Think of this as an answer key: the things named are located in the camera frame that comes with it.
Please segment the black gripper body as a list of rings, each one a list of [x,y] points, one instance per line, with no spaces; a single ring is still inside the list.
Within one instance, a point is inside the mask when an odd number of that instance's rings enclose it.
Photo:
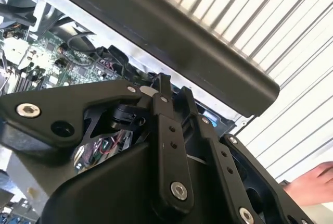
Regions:
[[[51,195],[40,223],[241,223],[238,211],[213,189],[209,167],[188,158],[194,207],[183,217],[158,216],[148,144],[139,144],[63,183]]]

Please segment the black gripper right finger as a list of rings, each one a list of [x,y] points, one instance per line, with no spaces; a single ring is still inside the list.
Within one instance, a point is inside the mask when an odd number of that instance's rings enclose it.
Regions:
[[[210,195],[222,204],[218,212],[227,223],[312,223],[234,135],[216,135],[211,121],[198,113],[189,88],[182,88],[182,96],[187,121],[194,125],[187,148],[206,160],[214,190]]]

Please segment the person's bare hand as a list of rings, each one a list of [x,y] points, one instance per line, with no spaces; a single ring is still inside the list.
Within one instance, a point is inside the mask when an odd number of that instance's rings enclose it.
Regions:
[[[300,206],[332,202],[332,161],[323,162],[283,186],[284,191]]]

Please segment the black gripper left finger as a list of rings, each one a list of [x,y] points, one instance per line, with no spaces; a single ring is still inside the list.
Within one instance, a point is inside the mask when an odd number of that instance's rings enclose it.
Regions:
[[[182,123],[168,75],[159,74],[148,87],[114,80],[1,97],[1,143],[41,165],[67,164],[81,144],[127,131],[134,134],[132,144],[120,153],[149,146],[153,209],[192,209]]]

